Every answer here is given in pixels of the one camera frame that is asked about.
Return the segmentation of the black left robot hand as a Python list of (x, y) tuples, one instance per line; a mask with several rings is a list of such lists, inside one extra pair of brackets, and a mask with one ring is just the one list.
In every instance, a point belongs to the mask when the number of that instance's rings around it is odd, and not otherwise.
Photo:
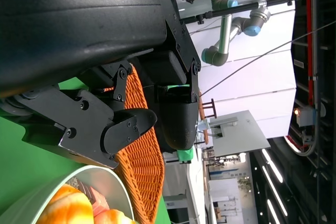
[(1, 0), (1, 117), (52, 153), (115, 168), (157, 120), (189, 150), (200, 69), (171, 0)]

